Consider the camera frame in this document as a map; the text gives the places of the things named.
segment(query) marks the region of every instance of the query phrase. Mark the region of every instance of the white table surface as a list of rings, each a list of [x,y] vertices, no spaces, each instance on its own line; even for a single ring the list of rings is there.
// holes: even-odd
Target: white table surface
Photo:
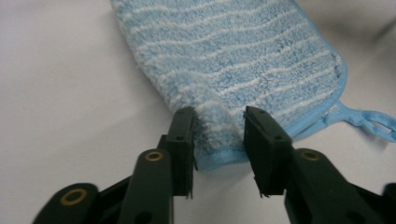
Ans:
[[[299,3],[344,56],[342,101],[396,117],[396,1]],[[134,62],[108,0],[0,2],[0,223],[31,223],[57,190],[105,189],[167,133],[172,114]],[[396,144],[337,123],[295,147],[325,153],[352,183],[396,182]],[[288,223],[283,197],[261,199],[248,163],[194,174],[175,223]]]

